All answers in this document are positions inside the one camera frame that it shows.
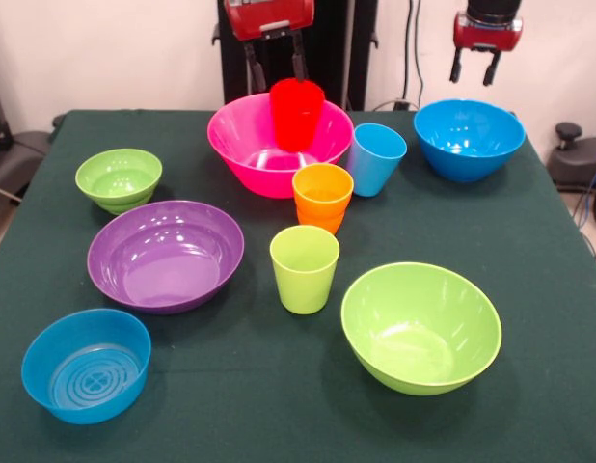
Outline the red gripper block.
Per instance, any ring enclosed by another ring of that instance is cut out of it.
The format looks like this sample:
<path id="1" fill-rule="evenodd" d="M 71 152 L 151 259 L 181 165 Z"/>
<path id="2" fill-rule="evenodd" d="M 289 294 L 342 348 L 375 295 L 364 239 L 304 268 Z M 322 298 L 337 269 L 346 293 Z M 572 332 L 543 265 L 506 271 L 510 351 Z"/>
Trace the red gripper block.
<path id="1" fill-rule="evenodd" d="M 257 93 L 266 91 L 266 81 L 253 42 L 250 40 L 264 37 L 271 31 L 293 30 L 291 36 L 294 77 L 298 81 L 305 81 L 308 78 L 303 36 L 300 29 L 309 27 L 313 23 L 313 0 L 229 0 L 224 2 L 224 8 L 234 35 L 240 41 L 245 41 L 246 60 L 252 76 L 252 85 Z"/>

